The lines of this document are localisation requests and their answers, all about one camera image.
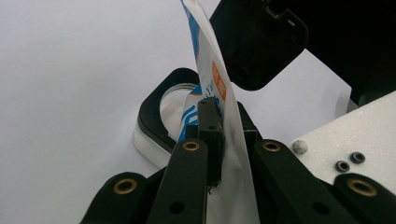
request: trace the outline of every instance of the white mounting plate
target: white mounting plate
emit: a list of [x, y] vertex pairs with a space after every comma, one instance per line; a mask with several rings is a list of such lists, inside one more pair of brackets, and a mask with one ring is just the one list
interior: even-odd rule
[[[296, 138], [308, 144], [308, 151], [296, 156], [314, 176], [328, 183], [340, 175], [334, 165], [346, 161], [350, 173], [366, 175], [396, 193], [395, 134], [396, 91]], [[365, 156], [364, 163], [349, 159], [356, 151]]]

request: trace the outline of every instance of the orange label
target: orange label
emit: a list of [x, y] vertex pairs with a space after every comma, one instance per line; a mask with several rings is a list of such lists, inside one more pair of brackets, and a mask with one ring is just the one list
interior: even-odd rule
[[212, 61], [212, 73], [213, 73], [213, 80], [215, 80], [216, 87], [219, 90], [221, 99], [225, 101], [225, 96], [227, 94], [227, 90], [225, 89], [224, 82], [221, 79], [220, 73], [218, 68], [216, 67], [215, 62]]

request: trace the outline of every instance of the metal screw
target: metal screw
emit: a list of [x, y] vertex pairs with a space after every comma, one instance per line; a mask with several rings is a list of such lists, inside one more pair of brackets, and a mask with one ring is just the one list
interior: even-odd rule
[[303, 155], [308, 151], [308, 144], [303, 140], [297, 140], [291, 146], [293, 152], [297, 155]]
[[349, 158], [355, 164], [361, 164], [361, 163], [363, 163], [366, 160], [364, 155], [361, 154], [360, 152], [352, 153]]
[[349, 171], [349, 164], [346, 161], [338, 161], [335, 164], [335, 169], [340, 173], [345, 173]]

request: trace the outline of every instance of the screw hole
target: screw hole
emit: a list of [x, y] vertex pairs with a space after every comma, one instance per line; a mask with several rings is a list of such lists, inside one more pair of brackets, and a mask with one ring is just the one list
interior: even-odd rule
[[196, 142], [187, 142], [183, 144], [183, 148], [188, 151], [195, 151], [199, 148], [199, 144]]
[[353, 163], [360, 164], [360, 163], [364, 162], [366, 160], [366, 158], [360, 152], [354, 152], [350, 155], [350, 160]]
[[313, 203], [312, 207], [314, 208], [315, 211], [323, 215], [330, 214], [330, 209], [323, 203]]
[[375, 187], [366, 181], [360, 179], [348, 179], [346, 183], [353, 191], [363, 196], [374, 197], [377, 194]]
[[116, 194], [127, 194], [137, 186], [137, 182], [134, 179], [122, 179], [114, 185], [113, 191]]
[[180, 214], [184, 211], [184, 203], [174, 202], [169, 205], [169, 211], [173, 214]]
[[335, 164], [335, 169], [340, 173], [349, 171], [349, 164], [346, 161], [338, 161]]
[[262, 147], [268, 151], [279, 151], [280, 150], [280, 146], [276, 143], [272, 143], [272, 142], [264, 142], [262, 144]]

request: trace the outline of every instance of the black screw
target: black screw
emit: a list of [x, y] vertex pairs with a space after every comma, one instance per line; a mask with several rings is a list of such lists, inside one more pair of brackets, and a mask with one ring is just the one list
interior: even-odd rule
[[349, 164], [346, 161], [338, 161], [335, 164], [335, 169], [340, 173], [349, 171]]
[[361, 164], [361, 163], [363, 163], [366, 160], [364, 155], [361, 154], [360, 152], [352, 153], [349, 158], [355, 164]]

